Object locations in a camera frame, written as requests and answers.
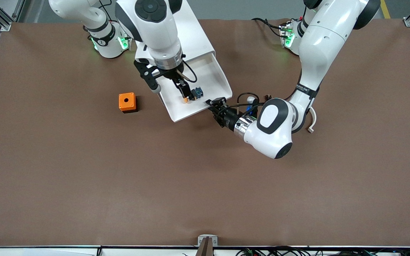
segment table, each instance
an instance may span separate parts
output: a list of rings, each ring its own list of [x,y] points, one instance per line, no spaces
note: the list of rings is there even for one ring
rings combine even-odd
[[[236,96],[286,97],[297,57],[255,21],[200,21]],[[410,28],[354,31],[314,102],[315,132],[269,159],[203,111],[173,123],[132,65],[80,24],[0,37],[0,246],[410,246]],[[122,114],[135,92],[140,112]]]

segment black cable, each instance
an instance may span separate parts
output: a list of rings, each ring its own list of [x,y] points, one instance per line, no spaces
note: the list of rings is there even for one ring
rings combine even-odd
[[[242,251],[244,251],[244,250],[238,251],[238,252],[235,254],[235,256],[238,256]]]
[[[304,18],[305,18],[305,15],[306,15],[306,6],[305,6],[305,10],[303,11],[303,16],[302,16],[301,18],[304,19]],[[291,21],[301,21],[301,19],[294,19],[294,18],[292,18]]]
[[[107,9],[106,9],[105,7],[106,7],[107,5],[111,5],[111,4],[112,4],[112,0],[110,0],[110,3],[107,4],[107,5],[104,5],[101,0],[99,0],[99,3],[101,3],[101,7],[104,8],[105,13],[107,13],[107,16],[109,17],[109,20],[111,21],[112,18],[111,18],[109,12],[107,11]]]
[[[254,111],[256,108],[258,108],[258,107],[260,107],[260,106],[263,106],[263,104],[265,104],[265,102],[264,102],[264,103],[259,103],[259,104],[253,105],[250,109],[246,110],[246,112],[244,112],[241,116],[244,116],[244,115],[247,115],[247,114],[251,113],[251,112]]]
[[[287,252],[285,252],[285,253],[282,253],[281,255],[284,256],[284,255],[286,255],[286,254],[288,254],[288,253],[293,253],[293,254],[295,254],[296,256],[298,256],[298,254],[294,253],[293,251],[287,251]]]
[[[254,19],[251,19],[251,20],[252,20],[252,21],[262,21],[265,25],[267,25],[267,26],[270,28],[270,30],[273,32],[273,34],[276,34],[278,37],[287,38],[287,36],[282,36],[282,35],[278,34],[277,32],[275,32],[275,31],[273,30],[273,28],[279,29],[279,27],[268,23],[268,20],[267,20],[267,19],[263,20],[263,19],[261,19],[261,18],[254,18]]]
[[[190,81],[191,83],[197,82],[197,75],[195,74],[194,70],[192,70],[192,68],[189,66],[189,64],[186,63],[185,61],[183,61],[183,63],[189,68],[189,70],[192,72],[192,74],[193,74],[194,77],[195,77],[195,80],[194,80],[194,81],[191,81],[191,80],[189,80],[189,81]]]
[[[386,249],[386,248],[382,248],[382,249],[380,249],[379,251],[374,252],[373,254],[376,255],[376,254],[378,254],[378,253],[384,251],[385,249]]]
[[[263,22],[265,25],[267,25],[267,26],[270,26],[270,27],[276,28],[276,29],[279,28],[278,26],[275,26],[275,25],[270,24],[267,19],[264,19],[264,20],[263,20],[263,19],[261,19],[261,18],[254,18],[254,19],[251,19],[251,21],[262,21],[262,22]]]
[[[256,250],[256,252],[259,253],[261,256],[267,256],[267,255],[265,255],[265,253],[263,253],[263,252],[261,252],[261,251],[259,251],[259,250]]]
[[[252,105],[253,105],[253,104],[248,103],[248,104],[236,104],[236,105],[228,106],[228,107],[225,107],[225,108],[221,109],[221,110],[218,112],[218,114],[216,114],[216,116],[221,115],[222,112],[224,112],[226,109],[229,109],[229,108],[231,108],[231,107],[244,107],[244,106],[252,106]]]
[[[293,92],[287,98],[285,98],[284,100],[286,101],[286,100],[290,99],[292,97],[292,95],[295,93],[295,91],[296,91],[296,87],[293,90]]]
[[[311,256],[311,254],[310,254],[309,252],[307,252],[307,251],[305,251],[305,250],[303,250],[303,249],[297,248],[296,250],[297,250],[297,251],[300,251],[300,252],[304,252],[304,253],[308,254],[308,256]]]
[[[240,97],[243,96],[243,95],[253,95],[253,96],[256,96],[256,99],[260,101],[260,98],[259,98],[259,96],[258,96],[257,94],[255,94],[255,93],[253,93],[253,92],[244,92],[244,93],[238,95],[238,97],[236,98],[236,102],[237,102],[237,103],[240,103]]]
[[[109,5],[112,5],[112,0],[110,0],[110,3],[104,4],[104,5],[102,5],[101,7],[106,7],[106,6],[109,6]]]

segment cable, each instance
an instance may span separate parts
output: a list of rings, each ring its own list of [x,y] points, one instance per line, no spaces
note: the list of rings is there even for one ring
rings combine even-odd
[[[305,14],[306,14],[306,6],[305,6],[305,10],[303,11],[303,16],[301,17],[302,19],[304,19],[304,18],[305,18]],[[294,19],[294,18],[291,18],[291,21],[301,21],[301,19]]]
[[[261,19],[261,18],[254,18],[254,19],[251,19],[251,21],[262,21],[265,25],[267,25],[267,26],[270,26],[270,27],[272,27],[272,28],[276,28],[276,29],[278,29],[279,27],[278,26],[275,26],[275,25],[272,25],[272,24],[270,24],[270,23],[268,23],[268,20],[267,19]]]
[[[236,105],[228,106],[228,107],[225,107],[225,108],[221,109],[221,110],[218,112],[218,114],[216,114],[216,116],[221,115],[222,112],[224,112],[226,109],[229,109],[229,108],[231,108],[231,107],[243,107],[243,106],[252,106],[252,105],[253,105],[253,104],[236,104]]]
[[[110,3],[107,4],[107,5],[104,5],[101,0],[99,0],[99,3],[101,3],[101,6],[100,6],[99,8],[101,8],[101,7],[104,8],[105,13],[107,13],[107,16],[109,17],[109,20],[111,21],[112,18],[111,18],[109,12],[107,11],[107,9],[106,9],[105,7],[108,6],[108,5],[111,5],[111,4],[112,4],[112,0],[110,0]]]
[[[281,254],[281,255],[284,256],[284,255],[286,255],[286,254],[288,254],[288,253],[293,253],[293,254],[295,254],[295,256],[298,256],[298,254],[296,254],[294,251],[287,251],[286,253],[283,253],[283,254]]]
[[[241,252],[243,252],[244,250],[239,250],[236,254],[235,254],[235,256],[238,256]]]
[[[265,25],[267,25],[270,28],[270,30],[273,32],[273,34],[276,34],[278,37],[287,38],[287,36],[282,36],[282,35],[278,34],[277,32],[275,32],[273,30],[273,28],[279,29],[279,27],[268,23],[267,19],[263,20],[261,18],[254,18],[254,19],[251,19],[251,21],[262,21]]]
[[[104,4],[104,5],[102,5],[101,7],[106,7],[106,6],[109,6],[109,5],[112,5],[112,0],[110,0],[110,3],[107,3],[107,4]]]
[[[256,252],[257,252],[258,254],[260,254],[261,256],[267,256],[267,255],[265,255],[265,253],[263,253],[262,251],[256,250]]]
[[[260,101],[260,98],[259,98],[259,96],[258,96],[257,94],[255,94],[255,93],[253,93],[253,92],[244,92],[244,93],[238,95],[238,97],[237,97],[237,99],[236,99],[236,102],[237,102],[237,103],[240,103],[240,97],[243,96],[243,95],[248,95],[248,94],[249,94],[249,95],[256,96],[256,99],[257,99],[258,101]]]
[[[259,103],[259,104],[253,105],[250,109],[246,110],[246,112],[244,112],[241,116],[244,116],[244,115],[247,115],[247,114],[251,113],[251,112],[254,111],[256,108],[258,108],[258,107],[260,107],[260,106],[263,106],[263,104],[265,104],[265,102],[264,102],[264,103]]]
[[[190,81],[191,83],[197,82],[197,75],[195,74],[194,70],[192,70],[192,68],[189,66],[189,64],[186,63],[185,61],[183,61],[183,63],[189,68],[189,70],[192,72],[192,74],[193,74],[194,77],[195,77],[195,80],[194,80],[194,81],[191,81],[191,80],[189,80],[189,79],[188,79],[188,81]]]
[[[306,254],[308,254],[308,256],[311,256],[311,254],[309,253],[309,252],[307,252],[307,251],[305,251],[305,250],[303,250],[303,249],[300,249],[300,248],[297,248],[297,251],[300,251],[300,253],[301,252],[304,252],[304,253],[306,253]]]

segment orange box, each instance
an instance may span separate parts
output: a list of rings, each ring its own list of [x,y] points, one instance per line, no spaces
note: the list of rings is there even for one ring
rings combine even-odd
[[[137,112],[137,97],[133,92],[119,95],[119,108],[123,113]]]

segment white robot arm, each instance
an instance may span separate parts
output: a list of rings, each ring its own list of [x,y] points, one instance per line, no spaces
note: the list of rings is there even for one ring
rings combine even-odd
[[[202,89],[190,89],[183,75],[185,55],[178,39],[174,13],[182,0],[118,0],[115,15],[126,33],[137,41],[134,65],[154,93],[161,92],[156,78],[173,81],[185,102],[203,96]]]
[[[95,49],[106,58],[115,58],[128,49],[126,33],[117,22],[109,21],[105,13],[92,7],[98,0],[49,0],[58,16],[79,20],[91,35]]]
[[[273,159],[285,156],[291,149],[291,134],[303,126],[322,79],[352,29],[356,25],[365,26],[380,6],[380,0],[304,2],[311,8],[307,11],[308,16],[303,19],[308,20],[309,24],[306,24],[307,28],[301,36],[289,39],[297,41],[301,60],[300,79],[291,98],[268,100],[263,104],[258,119],[250,113],[237,114],[235,110],[226,107],[222,99],[209,102],[215,120],[222,127],[228,127],[257,151]]]

